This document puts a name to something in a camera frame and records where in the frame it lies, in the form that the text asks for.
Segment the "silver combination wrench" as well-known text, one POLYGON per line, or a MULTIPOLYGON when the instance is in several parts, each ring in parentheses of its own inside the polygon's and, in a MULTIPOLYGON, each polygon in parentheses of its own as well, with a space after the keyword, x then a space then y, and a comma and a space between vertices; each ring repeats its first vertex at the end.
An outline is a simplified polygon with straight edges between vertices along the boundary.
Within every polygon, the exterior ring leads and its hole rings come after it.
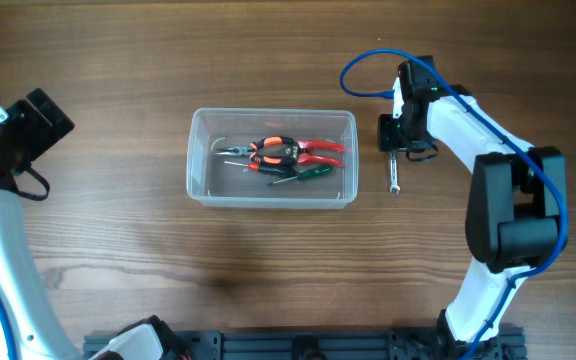
POLYGON ((390 186, 389 191, 391 193, 399 194, 401 188, 398 184, 398 173, 397 173, 397 152, 390 152, 390 186))

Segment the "green handled screwdriver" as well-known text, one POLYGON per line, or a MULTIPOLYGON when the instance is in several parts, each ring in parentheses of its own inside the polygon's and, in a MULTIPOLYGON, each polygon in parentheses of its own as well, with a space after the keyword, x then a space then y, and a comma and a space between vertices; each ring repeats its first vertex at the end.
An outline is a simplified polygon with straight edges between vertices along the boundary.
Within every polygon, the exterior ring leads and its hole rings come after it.
POLYGON ((271 182, 271 183, 269 183, 269 186, 274 186, 274 185, 283 184, 283 183, 292 182, 292 181, 310 180, 313 178, 328 175, 333 171, 333 169, 334 169, 334 167, 331 165, 317 166, 317 167, 302 171, 293 177, 289 177, 286 179, 271 182))

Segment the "clear plastic container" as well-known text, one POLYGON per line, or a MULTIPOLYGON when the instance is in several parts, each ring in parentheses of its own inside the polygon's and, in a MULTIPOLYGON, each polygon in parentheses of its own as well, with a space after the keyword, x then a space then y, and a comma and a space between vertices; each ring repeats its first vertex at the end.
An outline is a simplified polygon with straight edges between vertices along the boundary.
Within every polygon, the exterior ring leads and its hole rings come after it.
POLYGON ((344 110, 200 108, 186 188, 207 207, 342 209, 359 187, 359 144, 344 110))

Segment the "red black handled screwdriver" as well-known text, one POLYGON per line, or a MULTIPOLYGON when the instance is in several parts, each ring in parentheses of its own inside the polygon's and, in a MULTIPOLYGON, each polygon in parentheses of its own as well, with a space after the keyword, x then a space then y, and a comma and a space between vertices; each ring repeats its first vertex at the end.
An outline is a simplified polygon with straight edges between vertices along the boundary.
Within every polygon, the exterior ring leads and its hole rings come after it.
POLYGON ((261 165, 257 163, 242 164, 237 162, 225 161, 225 164, 244 167, 248 171, 259 172, 266 175, 278 176, 282 178, 289 178, 296 175, 296 171, 292 167, 261 165))

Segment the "orange black long-nose pliers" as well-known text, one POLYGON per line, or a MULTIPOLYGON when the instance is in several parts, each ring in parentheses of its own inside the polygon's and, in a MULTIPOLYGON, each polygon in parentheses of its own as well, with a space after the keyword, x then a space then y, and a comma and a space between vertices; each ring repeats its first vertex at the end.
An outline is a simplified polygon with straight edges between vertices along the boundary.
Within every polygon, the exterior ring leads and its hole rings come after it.
POLYGON ((285 136, 270 136, 251 142, 249 145, 245 146, 231 146, 217 149, 216 154, 220 156, 244 157, 248 158, 253 163, 261 165, 293 166, 296 164, 292 162, 288 155, 289 148, 285 145, 285 142, 291 139, 293 138, 285 136), (271 156, 263 152, 264 149, 271 147, 284 147, 286 153, 271 156))

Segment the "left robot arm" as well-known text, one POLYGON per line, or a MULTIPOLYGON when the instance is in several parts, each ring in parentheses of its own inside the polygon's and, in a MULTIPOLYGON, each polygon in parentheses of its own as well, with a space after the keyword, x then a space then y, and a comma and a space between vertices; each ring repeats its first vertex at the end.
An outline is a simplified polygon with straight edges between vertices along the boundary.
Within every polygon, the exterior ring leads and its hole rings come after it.
POLYGON ((40 88, 9 108, 0 104, 0 359, 83 356, 55 315, 28 246, 22 202, 48 195, 24 192, 16 183, 26 173, 48 189, 32 164, 73 128, 40 88))

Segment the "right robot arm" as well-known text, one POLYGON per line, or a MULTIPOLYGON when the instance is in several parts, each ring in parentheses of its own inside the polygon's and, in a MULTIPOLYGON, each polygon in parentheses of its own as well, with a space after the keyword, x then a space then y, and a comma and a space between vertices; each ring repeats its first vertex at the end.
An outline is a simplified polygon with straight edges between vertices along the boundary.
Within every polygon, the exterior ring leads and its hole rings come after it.
POLYGON ((460 347, 494 338, 521 284, 567 241, 564 157, 504 129, 464 87, 439 80, 430 56, 401 63, 387 97, 393 110, 379 118, 380 151, 423 162, 443 143, 471 174, 465 237, 472 259, 439 326, 460 347))

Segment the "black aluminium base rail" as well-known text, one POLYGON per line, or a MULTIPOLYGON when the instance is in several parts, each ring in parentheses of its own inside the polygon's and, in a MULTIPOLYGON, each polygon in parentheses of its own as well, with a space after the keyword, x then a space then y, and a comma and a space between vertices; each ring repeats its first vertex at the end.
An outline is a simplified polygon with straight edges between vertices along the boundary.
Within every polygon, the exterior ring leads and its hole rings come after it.
MULTIPOLYGON (((300 359, 298 351, 316 349, 327 359, 448 359, 435 357, 431 328, 399 328, 362 332, 221 333, 178 331, 191 359, 300 359)), ((84 337, 84 358, 106 346, 112 335, 84 337)), ((480 343, 469 359, 528 359, 523 330, 501 328, 496 342, 480 343)))

